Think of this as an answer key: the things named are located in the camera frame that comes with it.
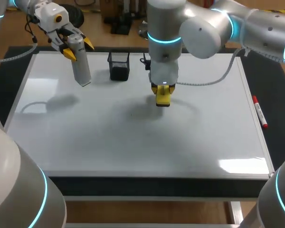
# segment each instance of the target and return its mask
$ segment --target silver cylinder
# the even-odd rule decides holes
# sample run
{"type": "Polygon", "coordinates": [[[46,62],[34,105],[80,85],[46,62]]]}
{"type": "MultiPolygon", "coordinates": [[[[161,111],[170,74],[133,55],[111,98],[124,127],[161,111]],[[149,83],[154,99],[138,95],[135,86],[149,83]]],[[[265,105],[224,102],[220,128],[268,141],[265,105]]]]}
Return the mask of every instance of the silver cylinder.
{"type": "Polygon", "coordinates": [[[263,227],[285,227],[285,162],[262,188],[257,210],[263,227]]]}
{"type": "Polygon", "coordinates": [[[149,54],[157,62],[170,62],[181,56],[179,14],[186,0],[148,0],[149,54]]]}
{"type": "Polygon", "coordinates": [[[72,61],[75,80],[81,86],[85,86],[91,82],[91,73],[87,61],[84,39],[80,35],[73,34],[68,37],[67,44],[77,59],[77,61],[72,61]]]}

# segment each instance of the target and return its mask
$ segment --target black cable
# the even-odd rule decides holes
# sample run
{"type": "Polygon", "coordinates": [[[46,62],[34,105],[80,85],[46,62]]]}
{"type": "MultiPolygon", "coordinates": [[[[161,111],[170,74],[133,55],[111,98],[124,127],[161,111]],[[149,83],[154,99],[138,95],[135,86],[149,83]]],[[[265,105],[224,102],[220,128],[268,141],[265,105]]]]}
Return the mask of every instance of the black cable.
{"type": "Polygon", "coordinates": [[[32,18],[30,17],[29,14],[27,14],[27,23],[24,26],[24,30],[27,31],[29,34],[32,35],[32,40],[33,42],[36,44],[37,43],[37,38],[32,30],[32,28],[30,27],[30,23],[32,22],[32,18]]]}
{"type": "Polygon", "coordinates": [[[78,4],[78,3],[77,3],[77,0],[74,0],[74,2],[75,2],[75,4],[76,4],[77,6],[91,6],[91,5],[93,5],[93,4],[96,3],[96,0],[94,0],[92,3],[86,4],[86,5],[80,5],[80,4],[78,4]]]}
{"type": "Polygon", "coordinates": [[[24,26],[24,30],[26,30],[29,34],[31,34],[32,36],[34,36],[34,33],[32,31],[32,28],[30,27],[30,23],[32,22],[32,20],[29,20],[29,15],[27,14],[27,23],[24,26]]]}

